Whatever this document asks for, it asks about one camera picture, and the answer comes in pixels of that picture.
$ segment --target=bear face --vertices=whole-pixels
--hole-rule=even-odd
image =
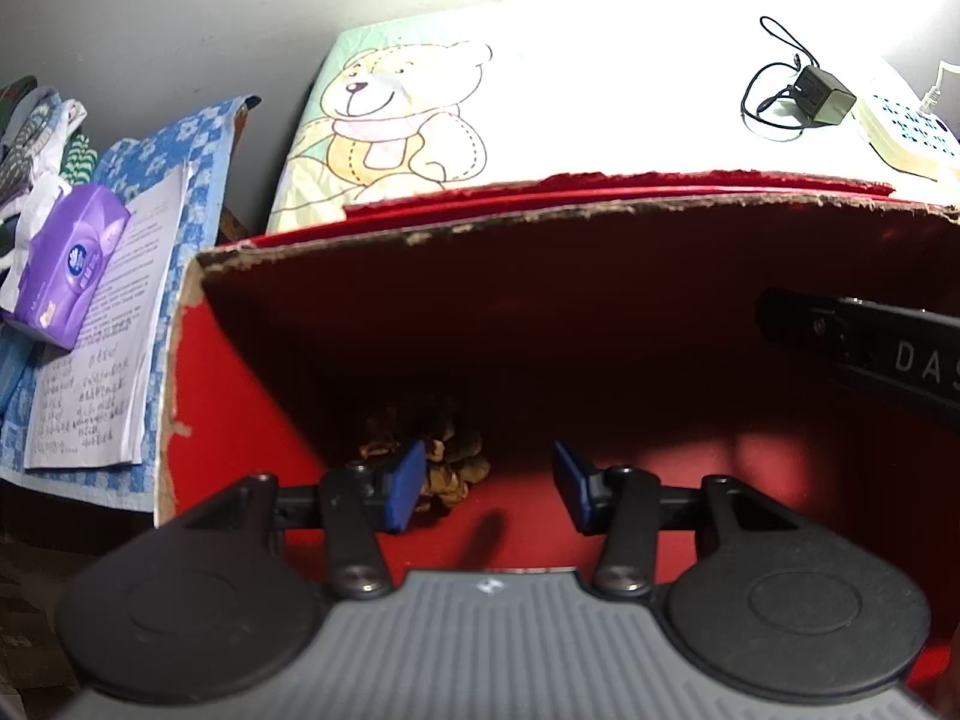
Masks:
[[[490,47],[472,41],[365,50],[326,86],[320,107],[333,119],[373,122],[456,105],[480,84],[490,59]]]

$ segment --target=white plug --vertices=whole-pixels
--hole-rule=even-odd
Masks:
[[[930,91],[923,95],[923,99],[920,101],[920,113],[929,113],[933,110],[933,106],[937,104],[937,100],[940,99],[940,84],[944,82],[944,71],[948,73],[957,73],[960,74],[960,65],[952,65],[944,60],[940,60],[940,69],[937,71],[937,82],[930,87]]]

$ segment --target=bear ear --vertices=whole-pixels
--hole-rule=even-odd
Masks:
[[[454,43],[450,50],[454,50],[464,58],[464,61],[472,65],[482,65],[493,59],[493,52],[486,43],[477,43],[475,40],[464,40],[462,43]]]
[[[357,60],[363,58],[368,53],[375,52],[376,49],[363,49],[361,52],[357,52],[355,55],[350,57],[346,63],[344,63],[344,70],[346,70],[350,65],[354,64]]]

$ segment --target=white power strip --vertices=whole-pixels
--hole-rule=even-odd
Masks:
[[[891,167],[935,181],[948,167],[960,178],[960,143],[932,114],[881,95],[867,95],[856,99],[853,117]]]

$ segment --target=stack of paper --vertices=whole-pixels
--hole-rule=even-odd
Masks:
[[[27,430],[27,469],[139,464],[150,354],[186,184],[183,165],[138,194],[71,352],[47,346]]]

